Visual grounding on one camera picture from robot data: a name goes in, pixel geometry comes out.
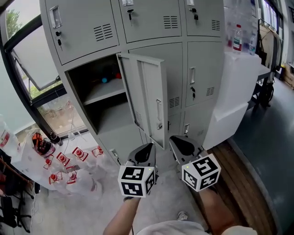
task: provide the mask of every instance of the person's left arm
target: person's left arm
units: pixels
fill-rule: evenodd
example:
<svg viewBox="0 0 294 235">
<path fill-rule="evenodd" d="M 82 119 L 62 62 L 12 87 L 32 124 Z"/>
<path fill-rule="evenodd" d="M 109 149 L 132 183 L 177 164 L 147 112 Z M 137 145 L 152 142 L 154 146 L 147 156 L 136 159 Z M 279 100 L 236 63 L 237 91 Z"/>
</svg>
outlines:
<svg viewBox="0 0 294 235">
<path fill-rule="evenodd" d="M 139 197 L 134 197 L 126 200 L 107 225 L 103 235 L 129 235 L 140 199 Z"/>
</svg>

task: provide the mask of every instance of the person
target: person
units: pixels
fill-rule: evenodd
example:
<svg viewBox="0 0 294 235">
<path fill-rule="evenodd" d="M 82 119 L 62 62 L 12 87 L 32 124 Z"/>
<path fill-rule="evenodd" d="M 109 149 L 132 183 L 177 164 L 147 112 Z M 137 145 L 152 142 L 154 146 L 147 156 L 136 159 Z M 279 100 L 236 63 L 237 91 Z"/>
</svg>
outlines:
<svg viewBox="0 0 294 235">
<path fill-rule="evenodd" d="M 257 235 L 252 228 L 237 226 L 234 216 L 217 191 L 210 187 L 199 192 L 205 214 L 214 235 Z M 127 197 L 105 228 L 103 235 L 129 235 L 141 198 Z M 179 212 L 177 221 L 150 225 L 137 235 L 208 235 L 196 222 L 187 221 L 187 213 Z"/>
</svg>

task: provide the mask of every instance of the tree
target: tree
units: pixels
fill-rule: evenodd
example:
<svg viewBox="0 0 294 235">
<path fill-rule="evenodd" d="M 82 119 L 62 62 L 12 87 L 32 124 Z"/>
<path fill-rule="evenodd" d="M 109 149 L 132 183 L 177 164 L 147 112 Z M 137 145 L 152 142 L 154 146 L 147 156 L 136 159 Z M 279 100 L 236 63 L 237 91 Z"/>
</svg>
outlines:
<svg viewBox="0 0 294 235">
<path fill-rule="evenodd" d="M 21 27 L 22 23 L 17 23 L 19 18 L 19 11 L 7 10 L 6 12 L 6 28 L 7 36 L 11 38 Z"/>
</svg>

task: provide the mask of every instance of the blue-gray floor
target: blue-gray floor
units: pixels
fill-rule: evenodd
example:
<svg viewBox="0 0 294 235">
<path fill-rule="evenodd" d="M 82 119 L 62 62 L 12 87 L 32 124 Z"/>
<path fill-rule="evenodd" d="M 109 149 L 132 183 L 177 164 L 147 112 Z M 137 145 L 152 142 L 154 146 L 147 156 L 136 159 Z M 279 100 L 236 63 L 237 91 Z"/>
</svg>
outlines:
<svg viewBox="0 0 294 235">
<path fill-rule="evenodd" d="M 252 109 L 233 136 L 269 192 L 282 230 L 294 222 L 294 91 L 276 79 L 267 110 Z"/>
</svg>

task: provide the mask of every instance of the wooden platform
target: wooden platform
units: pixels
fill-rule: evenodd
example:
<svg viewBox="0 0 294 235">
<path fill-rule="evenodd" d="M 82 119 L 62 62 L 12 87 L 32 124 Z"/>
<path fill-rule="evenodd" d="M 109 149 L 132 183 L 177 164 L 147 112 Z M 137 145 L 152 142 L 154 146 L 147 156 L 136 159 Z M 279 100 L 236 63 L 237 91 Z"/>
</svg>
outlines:
<svg viewBox="0 0 294 235">
<path fill-rule="evenodd" d="M 215 187 L 236 222 L 253 228 L 258 235 L 276 235 L 277 228 L 271 211 L 258 185 L 232 147 L 225 141 L 208 153 L 215 155 L 222 168 Z M 192 194 L 205 216 L 197 193 Z"/>
</svg>

